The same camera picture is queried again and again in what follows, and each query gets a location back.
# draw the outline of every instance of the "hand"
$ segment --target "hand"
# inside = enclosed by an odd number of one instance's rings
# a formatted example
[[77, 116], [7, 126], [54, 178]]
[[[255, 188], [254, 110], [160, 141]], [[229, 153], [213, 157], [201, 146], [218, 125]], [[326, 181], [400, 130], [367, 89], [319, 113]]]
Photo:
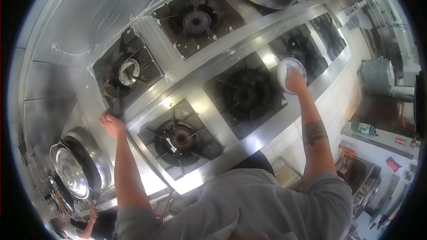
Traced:
[[95, 211], [91, 210], [91, 213], [89, 214], [89, 222], [95, 223], [97, 221], [98, 215]]
[[106, 111], [99, 118], [99, 122], [104, 126], [109, 135], [115, 139], [117, 139], [119, 134], [126, 132], [123, 122]]
[[307, 83], [298, 70], [288, 68], [286, 73], [286, 88], [297, 95], [307, 89]]

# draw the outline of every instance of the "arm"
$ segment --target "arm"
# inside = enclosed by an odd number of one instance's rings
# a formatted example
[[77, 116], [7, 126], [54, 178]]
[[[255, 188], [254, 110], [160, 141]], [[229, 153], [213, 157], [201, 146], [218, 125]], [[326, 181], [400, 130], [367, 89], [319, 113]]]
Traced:
[[58, 190], [55, 190], [55, 197], [56, 197], [56, 200], [58, 201], [59, 210], [61, 210], [62, 217], [67, 217], [68, 212], [67, 212], [67, 209], [65, 208], [64, 202], [62, 202], [62, 199], [59, 196]]
[[97, 220], [96, 213], [91, 211], [88, 225], [86, 226], [86, 228], [82, 232], [80, 232], [80, 233], [78, 232], [77, 235], [80, 238], [89, 239], [92, 235], [93, 225], [95, 224], [96, 220]]
[[118, 208], [131, 205], [152, 210], [126, 138], [125, 125], [107, 112], [101, 115], [99, 121], [110, 136], [117, 139], [114, 178]]
[[328, 135], [304, 78], [298, 71], [288, 69], [286, 87], [296, 93], [301, 107], [302, 140], [306, 157], [304, 184], [324, 171], [336, 174]]

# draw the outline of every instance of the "red label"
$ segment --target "red label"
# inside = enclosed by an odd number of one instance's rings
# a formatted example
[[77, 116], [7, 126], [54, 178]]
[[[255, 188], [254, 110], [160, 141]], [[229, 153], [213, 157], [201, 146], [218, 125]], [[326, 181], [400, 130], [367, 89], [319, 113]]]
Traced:
[[401, 144], [402, 146], [406, 146], [406, 140], [403, 140], [403, 139], [400, 139], [400, 138], [398, 138], [398, 137], [396, 137], [396, 139], [395, 139], [395, 143], [396, 144]]

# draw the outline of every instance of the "gray sleeve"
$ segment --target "gray sleeve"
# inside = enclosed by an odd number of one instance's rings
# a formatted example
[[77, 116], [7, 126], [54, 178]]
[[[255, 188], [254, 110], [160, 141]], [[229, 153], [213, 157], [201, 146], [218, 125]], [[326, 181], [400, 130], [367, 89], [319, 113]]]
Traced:
[[147, 239], [158, 225], [153, 211], [145, 207], [125, 206], [117, 213], [116, 230], [120, 240]]
[[332, 172], [322, 172], [304, 189], [301, 214], [308, 239], [343, 239], [353, 214], [349, 185]]

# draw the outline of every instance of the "red bag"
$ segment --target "red bag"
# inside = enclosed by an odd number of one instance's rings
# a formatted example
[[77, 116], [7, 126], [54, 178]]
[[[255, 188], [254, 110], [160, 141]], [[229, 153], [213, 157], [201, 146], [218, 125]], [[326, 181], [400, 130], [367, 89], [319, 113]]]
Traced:
[[389, 157], [386, 160], [386, 162], [387, 162], [387, 166], [389, 166], [390, 169], [392, 169], [393, 172], [395, 172], [395, 173], [398, 171], [398, 169], [402, 168], [402, 166], [400, 166], [399, 164], [397, 164], [392, 157]]

